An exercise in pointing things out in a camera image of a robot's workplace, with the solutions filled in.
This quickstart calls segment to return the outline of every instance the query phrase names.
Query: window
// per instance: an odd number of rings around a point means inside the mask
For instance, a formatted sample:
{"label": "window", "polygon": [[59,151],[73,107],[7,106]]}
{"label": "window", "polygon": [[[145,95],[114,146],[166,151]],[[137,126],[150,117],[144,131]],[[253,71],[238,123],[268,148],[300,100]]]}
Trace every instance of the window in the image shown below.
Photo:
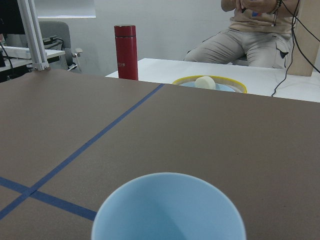
{"label": "window", "polygon": [[94,0],[34,0],[39,18],[95,18]]}

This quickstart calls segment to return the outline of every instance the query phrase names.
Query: white table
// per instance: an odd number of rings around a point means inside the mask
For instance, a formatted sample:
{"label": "white table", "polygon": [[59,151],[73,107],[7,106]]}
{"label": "white table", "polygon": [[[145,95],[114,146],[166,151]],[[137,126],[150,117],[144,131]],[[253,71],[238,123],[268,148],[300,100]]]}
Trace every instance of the white table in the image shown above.
{"label": "white table", "polygon": [[[249,94],[271,96],[274,88],[285,78],[284,69],[223,65],[144,58],[138,61],[140,81],[171,84],[173,81],[195,75],[213,75],[243,83]],[[118,72],[107,77],[118,78]],[[320,103],[320,74],[312,76],[288,75],[278,87],[275,97]]]}
{"label": "white table", "polygon": [[[28,49],[23,47],[9,47],[9,46],[6,46],[5,48],[19,48],[19,49],[26,49],[26,50]],[[50,50],[50,49],[46,49],[45,52],[46,52],[47,59],[51,59],[51,58],[58,57],[65,54],[65,51]],[[10,60],[12,62],[13,68],[18,68],[24,65],[32,64],[32,59],[11,58]],[[11,69],[9,60],[5,60],[4,62],[5,62],[5,66],[0,67],[0,72]]]}

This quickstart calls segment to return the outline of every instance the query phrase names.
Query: red thermos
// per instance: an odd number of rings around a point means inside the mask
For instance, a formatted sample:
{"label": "red thermos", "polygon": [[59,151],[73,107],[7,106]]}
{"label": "red thermos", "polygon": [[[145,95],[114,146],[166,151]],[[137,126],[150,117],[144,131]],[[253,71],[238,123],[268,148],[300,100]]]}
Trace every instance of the red thermos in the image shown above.
{"label": "red thermos", "polygon": [[116,60],[120,79],[138,80],[136,26],[114,26]]}

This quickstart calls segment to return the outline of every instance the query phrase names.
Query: blue tape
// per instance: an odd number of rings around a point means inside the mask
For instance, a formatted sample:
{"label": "blue tape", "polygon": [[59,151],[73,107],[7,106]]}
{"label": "blue tape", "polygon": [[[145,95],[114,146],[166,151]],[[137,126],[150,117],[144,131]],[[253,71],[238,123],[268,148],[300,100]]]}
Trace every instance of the blue tape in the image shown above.
{"label": "blue tape", "polygon": [[16,198],[13,202],[11,202],[8,206],[6,206],[4,209],[0,211],[0,220],[3,219],[6,215],[8,215],[12,210],[14,210],[19,204],[21,204],[24,200],[26,200],[28,197],[32,197],[32,194],[35,194],[36,197],[41,198],[43,202],[49,203],[51,205],[54,205],[58,208],[64,209],[71,213],[79,213],[82,215],[82,217],[86,217],[88,219],[94,219],[94,216],[96,213],[94,211],[91,211],[89,209],[86,209],[88,211],[82,212],[83,209],[76,211],[75,204],[63,201],[59,198],[55,198],[50,195],[47,195],[45,193],[40,193],[37,191],[40,187],[42,187],[45,183],[47,183],[50,179],[52,179],[57,173],[59,173],[63,168],[65,168],[69,163],[71,163],[75,158],[77,158],[80,154],[82,154],[87,148],[89,148],[93,143],[95,143],[98,139],[100,139],[104,134],[106,134],[110,129],[112,129],[115,125],[117,125],[121,120],[123,120],[126,116],[128,116],[132,111],[134,111],[136,108],[138,108],[142,103],[144,103],[148,98],[150,98],[153,94],[155,94],[159,89],[161,89],[164,86],[164,84],[158,85],[153,91],[148,93],[144,98],[142,98],[140,101],[138,101],[135,105],[133,105],[131,108],[129,108],[127,111],[125,111],[121,116],[119,116],[116,120],[114,120],[112,123],[110,123],[107,127],[105,127],[103,130],[101,130],[98,134],[96,134],[94,137],[92,137],[89,141],[87,141],[84,145],[82,145],[78,150],[76,150],[74,153],[72,153],[69,157],[67,157],[63,162],[61,162],[57,167],[55,167],[53,170],[51,170],[47,175],[45,175],[43,178],[41,178],[38,182],[36,182],[32,187],[23,189],[23,185],[20,185],[17,183],[17,185],[14,185],[12,181],[9,180],[3,180],[3,184],[6,184],[7,186],[13,187],[17,189],[17,192],[22,193],[18,198]]}
{"label": "blue tape", "polygon": [[85,207],[76,205],[74,203],[62,200],[60,198],[48,195],[46,193],[35,191],[30,197],[40,200],[44,203],[50,204],[57,208],[68,211],[69,213],[76,214],[80,217],[89,219],[91,221],[95,220],[97,213]]}
{"label": "blue tape", "polygon": [[42,201],[44,203],[47,203],[49,205],[55,206],[57,208],[63,209],[65,211],[68,211],[70,213],[76,214],[80,217],[89,219],[91,221],[93,221],[96,217],[96,212],[92,211],[90,209],[87,209],[85,207],[73,204],[69,201],[65,201],[62,200],[60,198],[51,196],[49,194],[46,194],[44,192],[41,191],[35,191],[34,193],[32,193],[30,196],[28,196],[27,192],[28,191],[28,187],[21,185],[17,182],[14,181],[10,181],[8,179],[5,179],[3,177],[0,177],[0,186],[4,186],[8,189],[11,189],[13,191],[16,191],[18,193],[26,193],[25,195],[21,195],[19,196],[15,201],[13,201],[11,204],[9,204],[6,208],[3,209],[3,214],[8,214],[10,209],[13,207],[17,207],[20,203],[22,203],[27,197],[31,197],[34,199],[37,199],[39,201]]}

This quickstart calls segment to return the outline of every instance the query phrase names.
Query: bracelet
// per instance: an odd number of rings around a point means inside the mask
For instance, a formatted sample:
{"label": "bracelet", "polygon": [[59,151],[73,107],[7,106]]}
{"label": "bracelet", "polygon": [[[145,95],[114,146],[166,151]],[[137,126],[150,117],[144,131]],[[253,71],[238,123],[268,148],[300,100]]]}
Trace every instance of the bracelet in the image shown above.
{"label": "bracelet", "polygon": [[282,4],[282,0],[276,0],[276,5],[270,13],[275,14],[278,11],[278,9],[280,8],[281,4]]}

